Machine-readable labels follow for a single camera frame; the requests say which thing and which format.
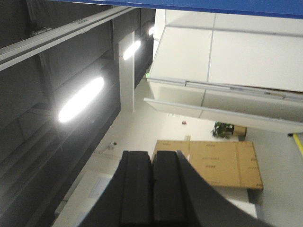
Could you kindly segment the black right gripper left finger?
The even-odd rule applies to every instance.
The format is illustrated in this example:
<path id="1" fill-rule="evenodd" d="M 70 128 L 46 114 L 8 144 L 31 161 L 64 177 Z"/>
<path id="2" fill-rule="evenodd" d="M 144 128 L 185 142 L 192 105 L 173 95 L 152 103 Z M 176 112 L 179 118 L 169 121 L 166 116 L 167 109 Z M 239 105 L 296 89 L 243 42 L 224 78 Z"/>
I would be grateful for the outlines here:
<path id="1" fill-rule="evenodd" d="M 152 169 L 147 152 L 123 152 L 108 186 L 80 226 L 152 226 Z"/>

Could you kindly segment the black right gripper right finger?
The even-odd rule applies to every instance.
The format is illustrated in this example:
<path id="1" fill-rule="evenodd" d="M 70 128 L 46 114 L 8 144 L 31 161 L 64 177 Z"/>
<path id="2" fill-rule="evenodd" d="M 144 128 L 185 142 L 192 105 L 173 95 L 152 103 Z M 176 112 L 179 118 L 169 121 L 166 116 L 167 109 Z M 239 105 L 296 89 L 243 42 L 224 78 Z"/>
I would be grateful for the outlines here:
<path id="1" fill-rule="evenodd" d="M 181 151 L 158 151 L 153 162 L 156 227 L 267 227 L 225 199 Z"/>

